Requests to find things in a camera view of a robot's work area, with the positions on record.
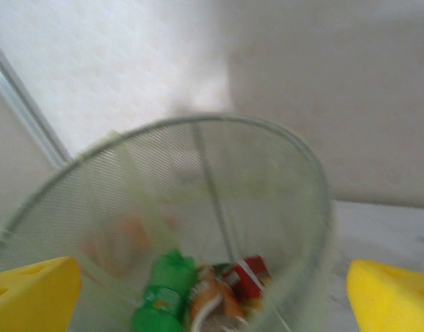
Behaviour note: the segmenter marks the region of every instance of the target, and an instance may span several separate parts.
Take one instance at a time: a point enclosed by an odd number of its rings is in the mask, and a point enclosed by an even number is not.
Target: white floor
[[[424,272],[424,210],[359,203],[335,203],[339,257],[331,276],[329,328],[358,332],[345,277],[354,259],[373,259]]]

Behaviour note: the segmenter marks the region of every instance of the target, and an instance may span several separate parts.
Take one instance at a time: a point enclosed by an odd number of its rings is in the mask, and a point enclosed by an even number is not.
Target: green plastic bottle
[[[161,255],[151,270],[142,302],[135,311],[132,332],[182,332],[182,321],[190,290],[197,281],[192,257],[177,249]]]

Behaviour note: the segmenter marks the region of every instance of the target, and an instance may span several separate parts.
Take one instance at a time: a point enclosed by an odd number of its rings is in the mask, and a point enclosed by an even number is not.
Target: green bottle label
[[[179,318],[184,309],[184,300],[174,290],[164,286],[149,286],[142,299],[140,308],[156,309]]]

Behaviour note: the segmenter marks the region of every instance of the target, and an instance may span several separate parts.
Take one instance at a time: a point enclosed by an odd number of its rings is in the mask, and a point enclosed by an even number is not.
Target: red can
[[[270,279],[266,264],[258,255],[245,258],[223,273],[223,281],[240,301],[261,298],[265,283]]]

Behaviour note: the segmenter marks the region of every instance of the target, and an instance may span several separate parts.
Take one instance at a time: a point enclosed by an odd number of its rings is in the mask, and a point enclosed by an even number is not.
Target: yellow object
[[[424,332],[424,274],[354,261],[347,294],[361,332]]]
[[[80,291],[70,257],[0,273],[0,332],[65,332]]]

